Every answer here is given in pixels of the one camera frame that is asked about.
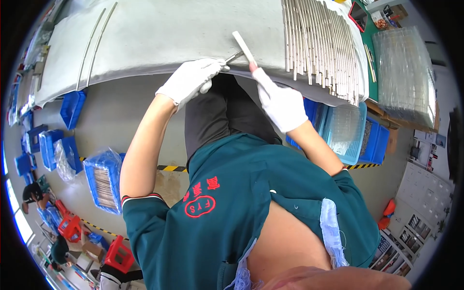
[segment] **workbench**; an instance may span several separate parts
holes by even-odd
[[[370,94],[363,47],[363,39],[366,39],[372,49],[370,36],[362,36],[348,18],[351,1],[342,4],[332,0],[318,1],[325,1],[327,7],[342,15],[350,27],[358,66],[359,100],[362,101]],[[275,82],[293,87],[305,97],[329,106],[347,103],[319,85],[308,85],[307,76],[299,75],[294,81],[293,73],[286,72],[281,0],[119,0],[108,18],[114,3],[114,0],[95,1],[55,26],[41,88],[35,96],[37,106],[43,107],[64,93],[82,90],[87,84],[171,73],[183,62],[199,58],[226,58],[240,50],[232,36],[235,30],[244,38],[258,65]],[[91,38],[100,14],[101,21]],[[101,32],[106,19],[107,26]],[[365,34],[372,29],[376,29],[374,24],[368,23]],[[101,41],[97,46],[100,34]],[[84,57],[87,43],[90,45]],[[232,62],[231,73],[250,78],[246,59],[238,58]]]

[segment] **black pants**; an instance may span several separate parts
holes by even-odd
[[[269,144],[282,144],[268,118],[235,77],[220,73],[206,94],[198,95],[185,106],[187,168],[199,148],[239,133],[255,135]]]
[[[115,269],[115,268],[113,268],[111,266],[108,266],[108,265],[104,264],[101,267],[101,271],[114,276],[116,279],[121,281],[121,283],[126,283],[126,282],[129,282],[129,281],[143,279],[142,270],[129,271],[126,274],[124,274],[121,271],[119,271],[118,269]]]

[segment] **green table mat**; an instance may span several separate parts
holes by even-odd
[[[354,0],[358,2],[359,6],[366,11],[364,4],[360,0]],[[373,83],[372,82],[372,76],[371,72],[369,70],[369,64],[367,65],[367,70],[368,70],[368,75],[369,75],[369,98],[373,99],[374,101],[378,102],[379,101],[379,86],[378,86],[378,78],[379,74],[377,73],[377,64],[375,63],[375,51],[374,51],[374,45],[372,44],[372,35],[374,33],[379,32],[380,30],[375,26],[374,22],[372,21],[371,14],[367,12],[367,24],[366,24],[366,29],[364,29],[364,32],[361,32],[361,38],[362,42],[364,42],[367,47],[371,50],[372,55],[374,56],[374,72],[377,77],[377,82]]]

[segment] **red chair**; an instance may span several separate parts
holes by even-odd
[[[55,206],[58,208],[62,216],[65,216],[68,213],[68,210],[66,209],[64,204],[61,202],[61,200],[56,200]]]
[[[68,241],[77,243],[81,239],[81,226],[79,222],[81,219],[78,216],[71,216],[66,214],[63,221],[59,224],[58,232]]]
[[[122,244],[123,239],[124,238],[122,236],[117,236],[111,243],[108,253],[106,254],[105,264],[110,265],[111,267],[126,274],[135,259],[132,255],[132,251]]]

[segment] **hand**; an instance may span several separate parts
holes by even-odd
[[[262,68],[250,64],[253,79],[258,82],[258,94],[266,114],[282,133],[292,131],[308,116],[304,111],[303,96],[292,88],[279,88]]]
[[[206,93],[211,88],[211,79],[220,71],[229,71],[223,59],[204,58],[183,63],[159,88],[156,94],[171,98],[179,111],[198,93]]]

